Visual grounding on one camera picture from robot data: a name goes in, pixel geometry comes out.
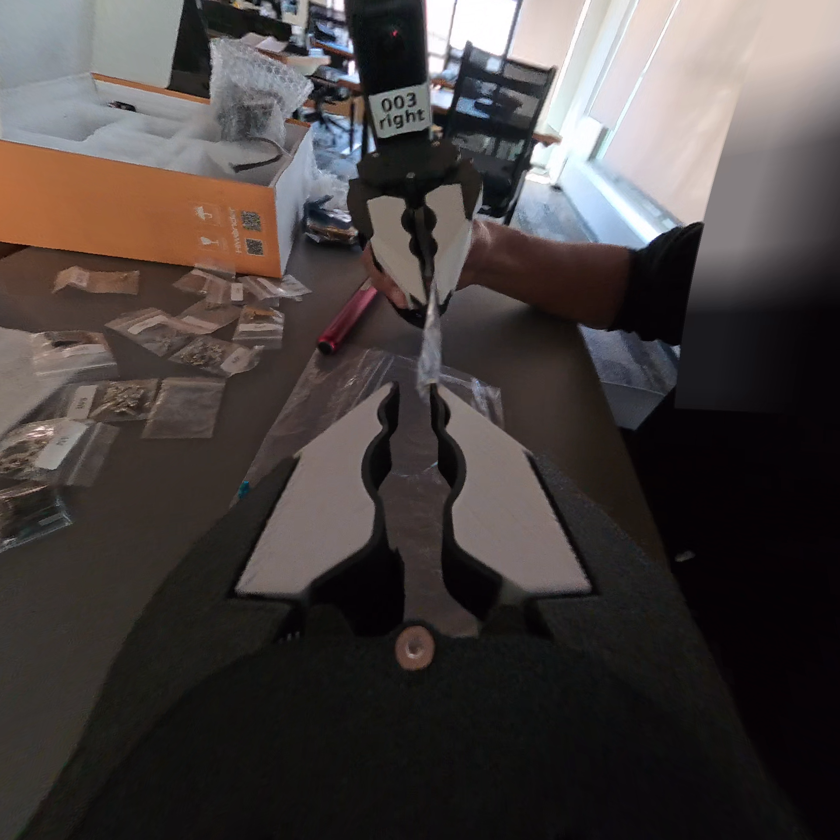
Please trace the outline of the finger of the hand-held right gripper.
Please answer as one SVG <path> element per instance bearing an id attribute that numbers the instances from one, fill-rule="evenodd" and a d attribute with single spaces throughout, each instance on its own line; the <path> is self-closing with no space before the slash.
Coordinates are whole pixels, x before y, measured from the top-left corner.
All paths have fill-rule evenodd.
<path id="1" fill-rule="evenodd" d="M 425 198 L 434 215 L 432 238 L 434 283 L 439 298 L 456 290 L 471 245 L 472 219 L 465 210 L 462 185 L 458 182 L 436 187 Z"/>
<path id="2" fill-rule="evenodd" d="M 412 236 L 403 225 L 408 209 L 405 200 L 398 196 L 378 196 L 366 206 L 373 230 L 374 256 L 409 301 L 423 306 L 425 287 L 421 265 L 410 248 Z"/>

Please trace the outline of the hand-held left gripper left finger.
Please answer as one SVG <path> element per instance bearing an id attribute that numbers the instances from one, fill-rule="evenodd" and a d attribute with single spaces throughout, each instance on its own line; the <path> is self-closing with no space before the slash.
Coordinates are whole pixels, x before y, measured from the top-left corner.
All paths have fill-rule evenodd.
<path id="1" fill-rule="evenodd" d="M 402 623 L 404 563 L 389 543 L 381 495 L 400 401 L 399 384 L 386 383 L 282 463 L 288 478 L 237 597 L 331 606 L 361 636 Z"/>

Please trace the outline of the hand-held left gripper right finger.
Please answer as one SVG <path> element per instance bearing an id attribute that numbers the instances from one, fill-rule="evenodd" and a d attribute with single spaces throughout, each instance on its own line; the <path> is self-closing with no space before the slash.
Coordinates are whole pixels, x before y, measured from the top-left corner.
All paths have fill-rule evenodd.
<path id="1" fill-rule="evenodd" d="M 429 392 L 448 486 L 441 568 L 448 593 L 485 623 L 499 607 L 592 594 L 592 581 L 533 455 L 442 385 Z"/>

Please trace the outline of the small clear screw bag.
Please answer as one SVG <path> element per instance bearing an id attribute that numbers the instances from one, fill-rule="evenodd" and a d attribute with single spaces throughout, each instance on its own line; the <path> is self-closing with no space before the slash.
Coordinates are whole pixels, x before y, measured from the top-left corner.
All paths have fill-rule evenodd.
<path id="1" fill-rule="evenodd" d="M 422 346 L 416 362 L 416 392 L 425 403 L 429 403 L 432 387 L 439 382 L 442 350 L 438 284 L 437 279 L 433 278 L 427 296 Z"/>

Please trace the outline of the person's right forearm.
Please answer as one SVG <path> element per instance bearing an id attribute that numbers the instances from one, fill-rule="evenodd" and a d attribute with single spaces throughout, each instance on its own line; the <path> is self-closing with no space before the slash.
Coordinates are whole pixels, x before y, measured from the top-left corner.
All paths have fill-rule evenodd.
<path id="1" fill-rule="evenodd" d="M 680 345 L 704 228 L 702 222 L 675 227 L 638 249 L 556 243 L 514 231 L 488 263 L 484 280 L 495 291 L 589 328 Z"/>

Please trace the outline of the dark desk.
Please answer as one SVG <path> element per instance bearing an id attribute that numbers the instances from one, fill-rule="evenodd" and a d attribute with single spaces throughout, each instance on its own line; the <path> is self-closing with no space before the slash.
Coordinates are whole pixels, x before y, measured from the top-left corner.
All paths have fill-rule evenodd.
<path id="1" fill-rule="evenodd" d="M 283 348 L 227 382 L 215 435 L 120 427 L 73 525 L 2 553 L 2 838 L 15 838 L 75 748 L 114 656 L 156 588 L 224 513 L 315 350 L 364 278 L 354 253 L 295 245 Z M 444 360 L 500 388 L 507 431 L 546 455 L 651 556 L 666 554 L 578 329 L 485 289 L 451 304 Z"/>

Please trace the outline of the person's right hand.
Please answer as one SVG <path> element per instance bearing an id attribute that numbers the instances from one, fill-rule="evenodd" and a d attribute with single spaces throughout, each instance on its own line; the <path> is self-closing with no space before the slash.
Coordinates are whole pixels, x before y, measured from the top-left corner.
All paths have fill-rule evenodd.
<path id="1" fill-rule="evenodd" d="M 475 221 L 473 223 L 470 251 L 455 289 L 460 291 L 476 285 L 480 272 L 485 268 L 485 264 L 492 260 L 497 246 L 504 245 L 506 237 L 509 234 L 516 233 L 517 230 L 490 220 L 479 219 Z M 394 279 L 378 265 L 371 245 L 364 247 L 361 261 L 372 286 L 381 292 L 394 308 L 399 310 L 413 308 L 410 298 L 399 288 Z"/>

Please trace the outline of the bag of coloured parts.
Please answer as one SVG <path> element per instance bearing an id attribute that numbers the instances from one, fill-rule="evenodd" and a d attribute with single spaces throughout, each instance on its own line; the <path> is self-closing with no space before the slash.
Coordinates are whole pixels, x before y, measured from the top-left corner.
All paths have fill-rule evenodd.
<path id="1" fill-rule="evenodd" d="M 303 205 L 303 234 L 317 245 L 354 247 L 360 235 L 346 208 L 330 208 L 331 196 L 310 199 Z"/>

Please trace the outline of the wooden background table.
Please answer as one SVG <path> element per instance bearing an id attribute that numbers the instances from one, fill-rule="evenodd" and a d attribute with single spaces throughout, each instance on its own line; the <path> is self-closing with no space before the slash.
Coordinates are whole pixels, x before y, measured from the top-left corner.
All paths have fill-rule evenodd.
<path id="1" fill-rule="evenodd" d="M 358 74 L 343 72 L 343 65 L 353 59 L 348 48 L 315 38 L 311 41 L 308 54 L 310 58 L 329 59 L 327 64 L 322 64 L 311 74 L 315 82 L 324 87 L 347 91 L 352 98 L 363 96 Z M 455 84 L 440 78 L 432 79 L 430 84 L 433 113 L 436 117 L 444 118 L 454 103 Z"/>

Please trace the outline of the pink metal cylinder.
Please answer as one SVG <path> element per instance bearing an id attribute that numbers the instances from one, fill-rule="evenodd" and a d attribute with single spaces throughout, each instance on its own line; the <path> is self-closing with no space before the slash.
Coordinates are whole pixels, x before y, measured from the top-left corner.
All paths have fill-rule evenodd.
<path id="1" fill-rule="evenodd" d="M 317 350 L 323 355 L 335 354 L 363 318 L 376 296 L 377 289 L 373 287 L 371 279 L 367 279 L 322 331 L 318 337 Z"/>

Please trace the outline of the black mesh office chair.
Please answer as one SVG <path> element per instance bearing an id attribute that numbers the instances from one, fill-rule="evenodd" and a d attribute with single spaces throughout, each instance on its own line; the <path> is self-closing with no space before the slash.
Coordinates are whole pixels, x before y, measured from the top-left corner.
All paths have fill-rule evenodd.
<path id="1" fill-rule="evenodd" d="M 495 56 L 470 41 L 462 53 L 444 138 L 481 175 L 480 211 L 505 225 L 515 214 L 557 73 L 556 66 Z"/>

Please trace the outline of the bubble wrap bundle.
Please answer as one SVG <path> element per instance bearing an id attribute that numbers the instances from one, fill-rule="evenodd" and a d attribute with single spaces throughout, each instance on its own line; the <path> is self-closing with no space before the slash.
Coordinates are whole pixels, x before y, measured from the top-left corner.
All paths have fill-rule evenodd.
<path id="1" fill-rule="evenodd" d="M 287 121 L 309 99 L 312 82 L 238 40 L 214 38 L 209 49 L 209 91 L 220 139 L 283 144 Z"/>

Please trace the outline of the pile of small screw bags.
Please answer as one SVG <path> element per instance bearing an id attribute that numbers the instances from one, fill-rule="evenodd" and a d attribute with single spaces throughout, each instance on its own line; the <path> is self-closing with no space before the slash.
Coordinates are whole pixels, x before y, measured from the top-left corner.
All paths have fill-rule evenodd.
<path id="1" fill-rule="evenodd" d="M 105 332 L 27 332 L 44 398 L 1 435 L 3 552 L 71 525 L 64 491 L 95 482 L 118 425 L 143 424 L 144 439 L 211 438 L 226 380 L 281 348 L 280 303 L 311 292 L 292 275 L 197 267 L 174 289 L 196 298 L 176 316 L 142 308 Z"/>

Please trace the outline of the beige roller blind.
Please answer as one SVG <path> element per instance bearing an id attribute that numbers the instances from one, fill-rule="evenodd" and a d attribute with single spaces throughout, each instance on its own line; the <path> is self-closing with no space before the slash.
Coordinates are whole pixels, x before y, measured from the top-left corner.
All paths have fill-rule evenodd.
<path id="1" fill-rule="evenodd" d="M 701 220 L 764 2 L 640 1 L 588 115 L 599 165 L 680 222 Z"/>

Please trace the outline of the white foam sheet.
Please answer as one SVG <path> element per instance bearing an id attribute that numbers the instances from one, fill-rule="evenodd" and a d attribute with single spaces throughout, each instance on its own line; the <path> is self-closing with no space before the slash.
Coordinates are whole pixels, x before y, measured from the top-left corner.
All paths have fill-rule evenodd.
<path id="1" fill-rule="evenodd" d="M 31 414 L 43 398 L 30 334 L 1 328 L 1 435 Z"/>

